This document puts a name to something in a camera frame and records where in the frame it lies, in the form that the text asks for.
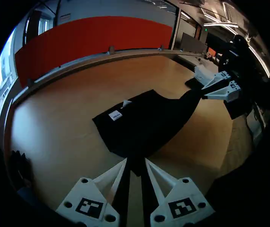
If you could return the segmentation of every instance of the black cloth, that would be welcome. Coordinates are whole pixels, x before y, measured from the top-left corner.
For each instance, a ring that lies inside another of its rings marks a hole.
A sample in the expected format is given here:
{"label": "black cloth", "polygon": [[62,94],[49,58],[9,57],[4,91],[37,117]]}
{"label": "black cloth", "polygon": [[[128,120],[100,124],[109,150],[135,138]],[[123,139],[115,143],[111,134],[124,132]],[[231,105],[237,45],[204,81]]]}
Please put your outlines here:
{"label": "black cloth", "polygon": [[[134,159],[148,157],[166,144],[188,121],[201,98],[190,90],[180,99],[167,99],[154,90],[119,103],[99,114],[93,121],[110,152]],[[122,117],[113,121],[117,110]]]}

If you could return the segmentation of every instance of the desk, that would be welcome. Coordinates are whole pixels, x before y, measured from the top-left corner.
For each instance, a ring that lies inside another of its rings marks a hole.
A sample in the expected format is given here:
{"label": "desk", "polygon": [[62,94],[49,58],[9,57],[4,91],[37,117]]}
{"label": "desk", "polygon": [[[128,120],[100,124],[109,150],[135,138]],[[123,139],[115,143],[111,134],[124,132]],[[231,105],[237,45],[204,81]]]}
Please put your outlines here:
{"label": "desk", "polygon": [[[21,103],[12,120],[11,149],[31,160],[38,196],[55,210],[80,177],[93,179],[122,160],[107,150],[93,117],[150,89],[180,98],[193,75],[163,56],[125,59],[64,77]],[[191,177],[206,193],[222,165],[231,127],[222,101],[200,100],[188,123],[150,160],[176,178]],[[128,225],[141,225],[140,178],[131,174],[130,185]]]}

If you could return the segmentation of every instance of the clothing tag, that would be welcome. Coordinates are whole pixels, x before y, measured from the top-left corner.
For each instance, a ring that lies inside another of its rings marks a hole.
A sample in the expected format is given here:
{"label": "clothing tag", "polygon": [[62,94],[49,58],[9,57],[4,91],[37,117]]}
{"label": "clothing tag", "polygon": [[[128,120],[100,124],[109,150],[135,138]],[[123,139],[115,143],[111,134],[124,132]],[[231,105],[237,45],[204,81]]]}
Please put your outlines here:
{"label": "clothing tag", "polygon": [[122,117],[122,114],[119,113],[117,110],[115,110],[115,111],[111,112],[111,113],[109,114],[109,116],[111,117],[111,119],[112,119],[113,121],[115,121],[115,120],[119,119],[120,117]]}

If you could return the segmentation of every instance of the orange wall panel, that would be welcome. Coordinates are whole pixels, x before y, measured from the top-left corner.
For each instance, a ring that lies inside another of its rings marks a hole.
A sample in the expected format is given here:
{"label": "orange wall panel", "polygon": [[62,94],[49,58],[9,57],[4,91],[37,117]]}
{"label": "orange wall panel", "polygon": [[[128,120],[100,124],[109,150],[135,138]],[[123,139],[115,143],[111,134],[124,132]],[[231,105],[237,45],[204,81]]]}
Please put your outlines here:
{"label": "orange wall panel", "polygon": [[134,17],[90,17],[54,27],[15,54],[20,83],[33,80],[64,63],[115,50],[169,47],[172,27]]}

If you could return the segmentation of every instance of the white robot part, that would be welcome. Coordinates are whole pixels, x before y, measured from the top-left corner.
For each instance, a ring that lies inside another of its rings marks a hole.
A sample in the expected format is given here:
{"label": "white robot part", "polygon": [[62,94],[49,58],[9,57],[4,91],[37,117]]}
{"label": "white robot part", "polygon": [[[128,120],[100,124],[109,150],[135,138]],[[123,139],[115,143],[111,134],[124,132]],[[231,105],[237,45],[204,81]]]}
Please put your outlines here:
{"label": "white robot part", "polygon": [[[181,227],[185,224],[197,223],[214,213],[190,178],[176,179],[147,159],[145,159],[145,164],[159,204],[150,216],[152,227]],[[166,197],[154,174],[171,188]]]}
{"label": "white robot part", "polygon": [[208,99],[225,100],[228,103],[239,98],[241,88],[235,81],[230,81],[229,85],[217,91],[206,94]]}
{"label": "white robot part", "polygon": [[[111,206],[120,183],[126,160],[118,163],[94,180],[82,177],[72,188],[56,212],[74,223],[86,226],[119,226],[120,216]],[[107,197],[100,191],[114,182]]]}
{"label": "white robot part", "polygon": [[222,81],[222,80],[228,80],[228,79],[230,79],[231,78],[231,76],[226,72],[226,71],[222,71],[222,72],[220,72],[220,73],[216,73],[215,75],[214,75],[214,78],[213,78],[213,80],[211,80],[210,82],[208,82],[203,88],[202,88],[202,90],[203,89],[205,89],[205,88],[208,88],[208,87],[210,87],[210,86],[212,86],[212,85],[214,85],[215,83],[218,83],[219,81]]}

